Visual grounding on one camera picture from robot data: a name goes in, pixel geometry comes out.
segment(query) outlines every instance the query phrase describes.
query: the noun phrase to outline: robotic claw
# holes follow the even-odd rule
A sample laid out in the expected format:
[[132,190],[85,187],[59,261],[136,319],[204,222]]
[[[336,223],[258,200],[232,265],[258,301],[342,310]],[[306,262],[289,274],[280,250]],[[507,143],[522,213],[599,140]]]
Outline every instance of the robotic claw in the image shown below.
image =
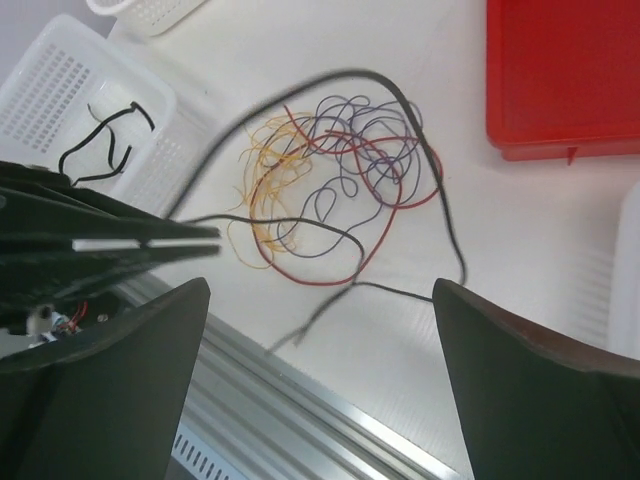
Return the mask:
[[[160,265],[219,250],[216,244],[153,246],[220,234],[72,188],[65,175],[9,162],[0,162],[0,225],[0,328],[29,318],[31,334],[42,330],[36,311],[86,301]],[[81,250],[74,248],[79,240],[133,240],[137,247]]]

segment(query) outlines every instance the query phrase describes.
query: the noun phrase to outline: red wire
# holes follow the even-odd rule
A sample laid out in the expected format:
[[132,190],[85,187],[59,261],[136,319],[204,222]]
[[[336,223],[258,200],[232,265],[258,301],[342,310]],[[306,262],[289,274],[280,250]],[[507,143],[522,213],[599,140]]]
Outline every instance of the red wire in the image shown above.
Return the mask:
[[78,327],[78,322],[84,318],[87,314],[87,309],[89,308],[88,302],[85,300],[82,304],[78,304],[78,308],[76,309],[76,313],[71,318],[69,325],[71,326],[71,330],[73,332],[76,331]]
[[[359,145],[355,145],[353,142],[353,139],[345,139],[345,136],[352,136],[350,134],[347,134],[345,132],[335,132],[335,131],[327,131],[327,133],[325,135],[321,135],[319,137],[316,138],[309,138],[309,136],[299,127],[299,125],[297,124],[295,118],[293,117],[293,115],[291,114],[291,111],[285,106],[285,110],[287,112],[287,115],[289,115],[289,118],[291,119],[293,125],[295,126],[296,130],[302,135],[302,137],[306,140],[306,144],[302,145],[301,147],[298,147],[295,151],[298,151],[302,148],[306,148],[309,145],[313,145],[314,149],[316,149],[316,151],[320,152],[320,153],[325,153],[325,154],[342,154],[342,153],[353,153],[355,158],[356,158],[356,163],[358,165],[358,173],[360,174],[360,176],[363,178],[363,181],[365,182],[365,185],[367,185],[367,188],[369,189],[369,191],[371,192],[372,195],[374,195],[374,198],[376,198],[375,195],[375,190],[373,189],[373,186],[371,185],[371,183],[369,182],[368,178],[366,177],[364,171],[362,170],[362,165],[360,163],[360,157],[358,155],[358,150],[360,150],[361,148],[363,148],[364,146],[369,146],[371,147],[374,151],[376,151],[381,159],[383,161],[385,161],[386,155],[383,151],[381,151],[380,149],[378,149],[375,144],[376,143],[381,143],[381,142],[387,142],[387,141],[397,141],[397,140],[413,140],[413,141],[418,141],[418,139],[413,138],[413,137],[402,137],[402,136],[396,136],[396,137],[382,137],[382,138],[377,138],[377,139],[373,139],[373,140],[368,140],[365,138],[359,138],[359,140],[361,140],[361,144]],[[351,148],[342,150],[342,151],[336,151],[336,150],[327,150],[327,149],[323,149],[322,147],[319,147],[316,142],[325,138],[329,138],[329,137],[341,137],[345,142],[350,143],[351,145],[353,145]],[[439,173],[442,176],[443,173],[443,169],[442,169],[442,164],[440,162],[440,159],[438,158],[437,154],[434,152],[435,157],[436,157],[436,161],[438,162],[438,166],[439,166]],[[379,248],[382,246],[382,244],[384,243],[384,240],[387,237],[387,234],[389,233],[390,229],[391,229],[391,225],[393,224],[393,221],[395,219],[396,213],[398,212],[398,210],[400,209],[409,209],[409,208],[415,208],[418,207],[420,205],[423,205],[425,203],[427,203],[429,200],[431,200],[433,197],[435,197],[438,193],[437,188],[431,193],[429,194],[427,197],[425,197],[422,200],[419,200],[418,202],[415,202],[413,204],[410,205],[400,205],[400,202],[402,200],[402,179],[400,177],[400,175],[398,174],[398,171],[395,169],[394,165],[389,162],[386,161],[391,170],[393,171],[393,174],[396,178],[399,179],[398,181],[398,198],[396,200],[396,203],[391,205],[391,215],[389,216],[389,219],[387,221],[387,224],[384,228],[384,230],[382,231],[382,234],[380,235],[378,241],[376,242],[376,244],[374,245],[373,249],[371,250],[371,252],[369,253],[369,255],[364,259],[362,265],[360,266],[360,269],[358,270],[357,273],[351,275],[348,278],[342,279],[342,280],[337,280],[337,281],[332,281],[332,282],[319,282],[319,281],[311,281],[311,280],[304,280],[304,279],[300,279],[292,274],[290,274],[289,272],[287,272],[286,270],[282,269],[281,267],[279,267],[274,259],[270,259],[269,256],[267,255],[267,253],[265,252],[263,245],[261,244],[260,240],[258,239],[258,236],[256,234],[255,229],[253,230],[253,239],[255,241],[256,247],[258,248],[258,252],[260,253],[260,255],[262,256],[262,258],[268,263],[270,264],[274,270],[276,270],[279,274],[281,274],[282,276],[284,276],[285,278],[287,278],[288,280],[291,280],[295,283],[298,283],[300,285],[308,285],[308,286],[316,286],[316,287],[330,287],[330,286],[338,286],[338,285],[344,285],[345,283],[350,282],[351,280],[353,280],[353,278],[358,275],[360,272],[362,272],[366,266],[369,264],[369,262],[371,261],[371,259],[375,256],[375,254],[377,253],[377,251],[379,250]],[[268,175],[270,175],[275,169],[277,169],[280,165],[282,164],[282,161],[276,163],[275,165],[273,165],[269,171],[267,171],[259,180],[258,183],[256,184],[256,188],[254,189],[254,193],[253,196],[251,198],[251,205],[254,204],[254,202],[256,201],[256,196],[257,196],[257,192],[258,189],[260,187],[260,185],[262,184],[262,182],[267,178]]]

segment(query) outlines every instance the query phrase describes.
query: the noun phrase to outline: wire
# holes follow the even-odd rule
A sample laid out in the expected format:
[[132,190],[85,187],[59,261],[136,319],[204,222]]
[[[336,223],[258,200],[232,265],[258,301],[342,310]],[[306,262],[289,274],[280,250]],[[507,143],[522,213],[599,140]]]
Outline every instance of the wire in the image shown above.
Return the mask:
[[231,249],[233,250],[233,253],[235,254],[236,258],[240,260],[240,263],[242,263],[243,265],[249,268],[253,268],[254,270],[267,270],[271,268],[271,264],[273,263],[273,258],[271,260],[268,260],[266,265],[253,265],[247,262],[244,258],[242,258],[242,255],[240,255],[240,252],[238,251],[238,247],[236,247],[236,244],[233,241],[233,237],[231,236],[232,225],[233,225],[233,221],[229,222],[229,224],[227,225],[227,239],[229,240],[229,245],[231,245]]
[[[328,107],[325,105],[327,103],[330,103],[333,100],[336,100],[339,103],[330,105]],[[282,171],[282,170],[287,170],[289,168],[294,171],[297,171],[298,165],[294,164],[294,162],[297,162],[299,159],[302,159],[305,162],[310,162],[311,155],[307,153],[309,151],[311,151],[312,154],[318,153],[322,155],[333,156],[337,165],[339,166],[339,174],[329,179],[328,181],[326,181],[324,185],[316,189],[314,192],[311,193],[311,195],[307,197],[307,199],[304,201],[302,211],[299,215],[300,217],[305,216],[305,212],[309,205],[313,205],[313,208],[315,210],[316,220],[322,223],[326,222],[327,217],[329,216],[334,206],[336,205],[336,200],[338,198],[338,193],[336,189],[331,186],[332,183],[339,181],[341,183],[343,194],[348,198],[354,198],[358,194],[358,184],[354,179],[350,178],[349,176],[346,176],[345,173],[354,175],[356,177],[358,176],[363,177],[363,179],[365,180],[365,184],[368,186],[373,198],[380,205],[377,211],[371,217],[347,228],[345,230],[347,232],[351,232],[355,228],[360,227],[366,223],[369,223],[370,221],[373,221],[382,212],[382,207],[391,207],[391,208],[397,207],[397,209],[409,209],[409,208],[415,208],[419,205],[423,205],[427,201],[431,200],[437,194],[437,189],[435,189],[431,194],[427,195],[424,199],[408,204],[408,202],[415,196],[418,190],[418,185],[420,183],[420,163],[414,162],[415,156],[413,155],[413,153],[415,152],[415,146],[418,143],[418,139],[415,137],[408,136],[408,134],[410,133],[410,127],[406,124],[403,114],[401,112],[398,112],[394,108],[391,108],[392,105],[394,104],[397,104],[397,102],[387,102],[382,105],[373,105],[371,100],[368,97],[363,95],[358,95],[351,99],[346,99],[344,97],[333,95],[330,97],[326,97],[318,104],[318,107],[316,108],[316,113],[314,115],[310,115],[310,114],[294,115],[285,105],[284,108],[287,113],[286,117],[288,117],[288,121],[283,122],[282,116],[275,117],[268,120],[264,126],[258,128],[258,130],[256,130],[253,134],[250,134],[252,148],[245,150],[241,155],[241,159],[242,159],[242,157],[244,157],[247,154],[247,152],[250,153],[249,161],[245,166],[245,175],[244,175],[245,185],[244,185],[244,191],[242,192],[243,200],[241,202],[241,204],[242,203],[248,204],[249,217],[250,218],[257,218],[258,216],[262,217],[262,216],[265,216],[265,213],[267,217],[271,217],[271,218],[274,217],[273,204],[271,205],[271,208],[269,208],[268,206],[266,207],[267,212],[264,211],[265,200],[271,200],[273,203],[283,205],[283,202],[280,199],[280,195],[283,193],[285,187],[291,186],[295,181],[301,178],[302,175],[301,174],[296,175],[293,180],[288,180],[288,177],[287,177],[287,179],[285,180],[283,178],[285,174],[282,174],[279,178],[275,179],[275,183],[276,183],[275,187],[273,186],[273,182],[270,181],[270,178],[274,176],[274,174],[276,173],[276,170]],[[421,118],[419,109],[415,106],[413,106],[413,108]],[[338,110],[338,112],[335,115],[328,114],[331,110],[335,110],[335,109]],[[356,117],[363,117],[359,120],[364,120],[365,119],[364,117],[366,116],[365,114],[366,115],[375,114],[375,117],[372,120],[369,120],[362,129],[356,129],[354,124],[354,119],[356,119]],[[403,127],[404,131],[402,133],[404,134],[404,136],[398,136],[400,132],[396,132],[390,126],[389,122],[391,120],[398,122]],[[321,124],[323,122],[328,123],[328,129],[325,130],[325,132],[327,133],[325,133],[324,135],[312,138],[312,134],[322,129]],[[377,124],[384,126],[385,130],[387,130],[389,133],[393,133],[396,136],[374,138],[374,139],[363,137],[363,134],[366,133],[367,129],[370,129],[372,126]],[[342,126],[345,130],[338,131],[336,130],[337,126]],[[265,129],[271,130],[272,133],[268,135],[268,138],[266,140],[257,140],[256,137],[258,133]],[[303,144],[300,144],[300,142],[298,141],[297,139],[298,136],[301,136],[304,138]],[[283,139],[286,140],[287,137],[289,137],[289,142],[286,148],[276,150],[274,148],[274,144],[280,140],[283,140]],[[333,139],[332,145],[326,146],[327,141],[329,139]],[[381,142],[391,142],[391,141],[397,141],[397,140],[400,140],[402,142],[402,148],[395,156],[388,154],[386,150],[381,150],[377,146],[377,144]],[[343,148],[342,144],[346,144],[348,148]],[[292,146],[295,146],[296,148],[293,150],[290,150],[290,147]],[[373,158],[370,154],[367,153],[368,150],[375,152],[375,154],[379,158]],[[246,180],[247,180],[246,173],[247,173],[249,164],[252,160],[251,154],[254,153],[255,151],[258,152],[258,158],[255,159],[255,165],[253,169],[254,170],[253,172],[254,180],[252,182],[253,187],[249,192],[247,192],[248,189],[246,187]],[[356,163],[358,166],[356,171],[349,171],[345,167],[344,160],[342,158],[345,153],[354,154]],[[269,157],[269,158],[273,157],[273,159],[271,161],[266,161],[265,157]],[[362,168],[361,157],[363,157],[362,159],[370,162],[370,166],[367,169]],[[406,167],[402,163],[402,161],[405,158],[409,159],[408,165]],[[380,176],[380,178],[374,184],[372,184],[371,181],[369,181],[368,175],[374,169],[377,169],[378,166],[381,164],[387,165],[387,170],[382,172],[382,175]],[[403,198],[403,192],[402,192],[403,180],[405,179],[405,177],[411,170],[412,165],[414,164],[418,165],[418,173],[415,179],[415,185],[413,187],[413,191],[411,192],[411,195],[408,198],[402,199]],[[262,173],[262,175],[259,178],[256,179],[255,178],[256,170],[261,165],[264,165],[265,171],[264,173]],[[438,160],[438,166],[439,166],[440,174],[442,175],[442,166],[439,160]],[[308,170],[306,170],[304,173],[308,173],[310,169],[311,169],[311,166],[309,165]],[[389,180],[393,185],[396,185],[396,188],[399,189],[398,196],[395,202],[393,203],[385,201],[382,198],[382,194],[380,193],[378,186],[381,184],[383,180]],[[348,181],[348,183],[350,183],[353,186],[353,193],[349,193],[347,191],[345,181]],[[318,202],[321,195],[325,192],[329,192],[331,194],[331,204],[324,211],[324,213],[321,214],[319,212]],[[256,208],[258,206],[262,207],[261,208],[262,215],[256,214]],[[290,215],[286,206],[283,206],[283,209],[285,213]],[[382,245],[394,217],[395,217],[395,212],[393,212],[392,216],[390,217],[389,219],[390,223],[387,224],[387,227],[382,233],[382,237],[380,238],[379,242],[376,244],[374,251],[372,251],[369,257],[367,257],[367,259],[365,260],[365,263],[362,266],[363,269],[366,267],[366,265],[372,259],[372,257],[376,254],[378,248],[380,248],[380,246]],[[265,232],[262,228],[257,228],[256,226],[253,227],[254,240],[256,243],[256,247],[258,248],[262,258],[266,262],[265,266],[248,265],[248,263],[245,262],[238,255],[235,244],[233,243],[232,239],[230,239],[230,243],[232,245],[232,248],[234,249],[234,252],[236,253],[236,256],[238,256],[239,260],[245,265],[248,265],[252,268],[259,268],[259,269],[266,269],[266,268],[273,267],[274,269],[276,269],[276,271],[284,275],[289,280],[299,284],[303,284],[303,285],[335,286],[335,285],[343,285],[345,283],[348,283],[351,280],[352,277],[348,277],[343,280],[332,281],[332,282],[315,282],[315,281],[299,279],[294,275],[283,271],[282,268],[278,267],[278,265],[275,264],[276,253],[287,251],[292,255],[295,255],[300,258],[318,258],[334,250],[342,242],[344,237],[339,238],[333,245],[331,245],[330,247],[328,247],[327,249],[319,253],[301,254],[296,252],[295,241],[291,237],[292,233],[297,227],[297,223],[294,223],[293,226],[288,228],[288,230],[285,233],[281,232],[282,225],[283,225],[282,223],[277,224],[278,237],[275,239],[269,233],[270,232],[269,229],[267,229],[267,231]]]
[[[87,108],[89,110],[90,115],[96,120],[98,121],[98,118],[95,116],[95,114],[93,113],[91,106],[87,105]],[[83,148],[85,148],[87,145],[89,145],[99,134],[100,132],[102,132],[102,130],[104,130],[105,128],[109,130],[110,132],[110,141],[109,141],[109,154],[107,157],[107,163],[109,164],[109,167],[111,167],[112,171],[109,173],[105,173],[105,174],[101,174],[101,175],[92,175],[92,176],[87,176],[87,177],[80,177],[78,178],[72,186],[76,186],[78,183],[80,182],[90,182],[90,181],[96,181],[96,180],[106,180],[112,177],[115,177],[117,175],[119,175],[120,173],[122,173],[122,171],[124,170],[124,167],[127,164],[127,161],[129,160],[129,156],[131,155],[131,151],[133,150],[133,147],[131,145],[129,145],[127,147],[127,150],[125,151],[124,157],[122,159],[122,161],[119,163],[119,165],[114,168],[113,166],[113,155],[115,152],[115,143],[116,143],[116,139],[115,139],[115,134],[113,132],[113,129],[109,126],[109,124],[125,115],[129,115],[131,113],[134,112],[140,112],[142,114],[142,116],[145,118],[145,120],[147,121],[147,123],[149,124],[149,128],[151,129],[151,131],[155,130],[156,126],[155,123],[153,122],[153,120],[151,119],[151,117],[149,116],[149,114],[147,113],[147,111],[142,108],[142,106],[140,106],[140,104],[138,104],[137,102],[131,102],[129,108],[125,108],[123,110],[120,110],[119,112],[116,112],[112,115],[110,115],[109,117],[105,118],[103,121],[101,121],[98,126],[96,128],[93,129],[93,131],[91,131],[89,133],[89,135],[87,135],[84,140],[80,141],[80,143],[78,143],[76,146],[71,147],[69,150],[67,150],[66,152],[64,152],[61,156],[60,159],[58,160],[58,171],[61,175],[64,175],[64,165],[67,161],[67,159],[69,158],[70,155],[79,152],[80,150],[82,150]]]
[[[444,222],[445,222],[445,227],[447,230],[447,234],[449,237],[449,241],[451,243],[452,249],[455,253],[456,259],[458,260],[459,263],[459,267],[460,267],[460,280],[459,283],[464,285],[467,281],[467,263],[466,260],[464,258],[464,255],[462,253],[462,250],[460,248],[456,233],[455,233],[455,228],[453,225],[453,218],[452,218],[452,214],[451,214],[451,208],[449,206],[449,200],[447,197],[447,193],[444,187],[444,181],[443,181],[443,177],[439,172],[438,169],[438,163],[435,159],[435,155],[433,153],[433,150],[431,148],[431,146],[429,145],[429,143],[427,142],[427,139],[424,135],[424,133],[422,132],[421,126],[420,126],[420,121],[418,120],[416,114],[414,113],[411,103],[407,100],[407,98],[405,97],[405,95],[402,93],[402,91],[400,90],[400,88],[398,88],[398,86],[393,83],[390,79],[388,79],[387,77],[385,77],[384,75],[381,75],[377,72],[373,72],[371,70],[364,70],[364,69],[346,69],[346,70],[338,70],[338,71],[333,71],[333,72],[329,72],[329,73],[325,73],[325,74],[321,74],[319,76],[316,76],[306,82],[303,82],[293,88],[291,88],[288,91],[285,91],[279,95],[276,95],[274,97],[272,97],[271,99],[267,100],[266,102],[262,103],[261,105],[259,105],[258,107],[252,109],[251,111],[249,111],[247,114],[245,114],[244,116],[242,116],[240,119],[236,120],[235,122],[233,122],[215,141],[213,141],[213,143],[210,145],[210,147],[207,149],[206,154],[202,157],[202,159],[200,160],[198,166],[196,167],[196,169],[194,170],[194,172],[192,173],[191,177],[188,179],[185,188],[182,190],[182,192],[178,195],[178,197],[176,198],[176,200],[173,202],[173,204],[171,205],[171,207],[168,210],[168,215],[167,218],[172,218],[173,216],[175,216],[175,214],[180,210],[180,208],[182,207],[182,205],[184,204],[185,200],[187,199],[187,197],[190,195],[191,191],[193,190],[193,188],[199,183],[202,173],[207,169],[207,167],[211,164],[211,162],[214,160],[214,158],[217,156],[218,152],[222,149],[222,147],[226,144],[226,142],[232,138],[236,132],[238,130],[240,130],[245,124],[247,124],[248,122],[250,122],[251,120],[257,118],[258,116],[262,115],[263,113],[265,113],[267,110],[273,108],[274,106],[277,106],[285,101],[288,101],[292,98],[297,97],[298,95],[305,93],[309,90],[315,89],[316,87],[323,85],[325,83],[329,83],[329,82],[333,82],[336,80],[341,80],[341,79],[348,79],[348,78],[362,78],[362,79],[367,79],[367,80],[371,80],[375,83],[380,84],[381,86],[385,87],[397,100],[398,104],[400,105],[400,107],[402,108],[402,110],[404,111],[404,114],[406,115],[407,119],[409,120],[409,123],[416,135],[416,137],[418,138],[418,143],[420,144],[420,147],[422,148],[424,154],[427,157],[427,161],[429,163],[429,167],[431,169],[431,172],[436,180],[436,185],[437,185],[437,189],[440,193],[439,197],[440,197],[440,204],[442,207],[442,213],[444,216]],[[247,219],[247,218],[242,218],[242,217],[237,217],[234,215],[211,215],[208,217],[201,217],[200,219],[196,219],[195,221],[191,221],[190,223],[196,223],[196,222],[201,222],[201,221],[205,221],[205,220],[215,220],[215,219],[227,219],[227,220],[235,220],[235,221],[240,221],[243,223],[248,223],[248,224],[252,224],[252,222],[254,222],[255,224],[260,224],[261,222],[269,223],[269,222],[277,222],[277,220],[254,220],[254,219]],[[362,244],[359,243],[359,241],[353,237],[353,235],[348,234],[348,232],[344,232],[344,231],[340,231],[339,229],[336,229],[334,227],[331,227],[330,225],[325,225],[319,222],[312,222],[309,219],[302,219],[302,218],[298,218],[298,219],[288,219],[286,221],[300,221],[301,223],[308,223],[311,225],[314,225],[318,228],[323,228],[325,230],[328,231],[332,231],[334,233],[338,233],[340,235],[344,235],[346,238],[349,238],[351,241],[353,241],[354,243],[356,243],[356,245],[359,245],[359,248],[362,247]],[[364,253],[364,247],[362,247],[361,249],[361,258],[360,261],[358,263],[358,269],[356,269],[356,272],[359,270],[360,266],[362,265],[362,263],[364,262],[364,257],[365,257],[365,253]],[[284,343],[282,343],[283,341],[288,341],[289,339],[296,339],[296,341],[299,343],[300,341],[302,341],[302,339],[304,339],[305,335],[309,332],[309,330],[313,327],[313,325],[315,324],[315,322],[320,318],[320,316],[325,313],[334,303],[336,303],[338,300],[340,300],[342,297],[344,297],[347,293],[349,293],[351,291],[352,288],[359,286],[357,283],[357,278],[358,275],[356,273],[356,275],[354,275],[352,282],[347,285],[346,287],[342,288],[340,291],[338,291],[337,293],[335,293],[334,295],[330,296],[327,300],[325,300],[320,306],[318,306],[316,308],[316,310],[314,311],[313,315],[311,316],[311,318],[309,319],[309,321],[307,321],[305,323],[304,326],[302,326],[300,329],[297,329],[295,332],[292,332],[291,334],[287,335],[285,338],[283,338],[280,342],[277,342],[274,347],[272,347],[272,349],[270,350],[271,352],[275,351],[277,348],[279,348],[281,345],[283,345]],[[397,289],[393,289],[391,287],[386,287],[384,285],[380,285],[377,283],[373,283],[373,282],[367,282],[366,284],[363,284],[363,286],[369,286],[369,287],[375,287],[378,289],[383,289],[385,291],[389,291],[392,293],[396,293],[399,295],[403,295],[403,296],[407,296],[407,297],[411,297],[411,298],[418,298],[419,296],[411,293],[411,292],[405,292],[402,290],[397,290]]]
[[76,313],[69,320],[69,330],[71,332],[75,332],[78,328],[78,322],[82,320],[87,314],[87,309],[89,308],[89,303],[85,300],[82,303],[78,304],[78,308],[76,309]]

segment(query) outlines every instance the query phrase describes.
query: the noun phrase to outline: perforated basket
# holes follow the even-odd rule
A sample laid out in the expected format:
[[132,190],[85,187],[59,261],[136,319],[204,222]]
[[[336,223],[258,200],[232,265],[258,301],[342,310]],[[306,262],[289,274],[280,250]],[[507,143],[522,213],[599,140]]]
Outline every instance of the perforated basket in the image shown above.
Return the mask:
[[87,0],[94,13],[114,16],[145,35],[158,35],[182,20],[205,0]]
[[[0,89],[0,157],[58,171],[64,152],[131,102],[144,108],[155,129],[138,112],[111,122],[114,163],[131,146],[129,160],[120,175],[84,186],[161,215],[197,160],[202,127],[155,74],[71,17],[45,27]],[[110,132],[102,130],[69,155],[64,173],[77,179],[111,172],[110,143]]]

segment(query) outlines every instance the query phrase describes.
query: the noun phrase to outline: white plastic basket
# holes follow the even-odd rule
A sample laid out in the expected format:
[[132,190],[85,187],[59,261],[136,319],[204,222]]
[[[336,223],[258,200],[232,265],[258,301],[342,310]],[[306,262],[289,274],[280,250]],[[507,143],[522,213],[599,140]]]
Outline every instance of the white plastic basket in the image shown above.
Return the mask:
[[145,35],[159,35],[205,0],[87,0],[94,13],[114,16]]
[[608,349],[640,360],[640,183],[622,205],[611,282]]
[[[88,105],[103,120],[134,101],[155,130],[138,113],[110,123],[114,163],[132,147],[126,167],[116,177],[79,186],[161,215],[192,171],[202,125],[185,116],[175,92],[155,74],[72,17],[52,20],[0,89],[0,157],[58,171],[60,156],[99,123]],[[77,179],[109,173],[109,145],[105,129],[68,157],[65,174]]]

